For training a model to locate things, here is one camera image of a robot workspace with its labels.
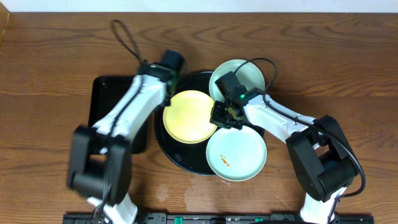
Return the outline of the yellow plate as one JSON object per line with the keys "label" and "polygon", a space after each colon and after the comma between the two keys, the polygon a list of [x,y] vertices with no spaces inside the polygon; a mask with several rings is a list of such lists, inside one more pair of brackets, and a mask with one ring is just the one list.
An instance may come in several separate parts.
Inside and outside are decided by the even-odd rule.
{"label": "yellow plate", "polygon": [[177,93],[162,115],[167,133],[185,144],[207,140],[217,129],[210,123],[213,105],[213,99],[204,92],[186,90]]}

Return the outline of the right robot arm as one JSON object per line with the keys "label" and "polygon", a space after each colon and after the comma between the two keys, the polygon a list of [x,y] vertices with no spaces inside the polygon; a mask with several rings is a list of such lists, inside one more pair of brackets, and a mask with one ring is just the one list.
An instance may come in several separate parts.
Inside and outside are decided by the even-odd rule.
{"label": "right robot arm", "polygon": [[306,192],[301,219],[332,223],[345,190],[364,171],[340,125],[331,116],[320,119],[296,113],[274,101],[265,90],[247,89],[234,72],[212,75],[210,93],[219,91],[210,122],[221,129],[241,131],[261,128],[287,146],[295,175]]}

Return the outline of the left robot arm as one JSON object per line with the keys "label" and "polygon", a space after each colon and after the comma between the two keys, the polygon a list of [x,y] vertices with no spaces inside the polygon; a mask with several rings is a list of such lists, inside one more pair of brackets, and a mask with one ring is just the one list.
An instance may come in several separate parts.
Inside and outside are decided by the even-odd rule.
{"label": "left robot arm", "polygon": [[173,50],[166,50],[160,62],[141,62],[114,108],[92,127],[74,131],[67,187],[94,203],[87,223],[134,223],[137,207],[128,195],[132,144],[149,115],[170,105],[184,62]]}

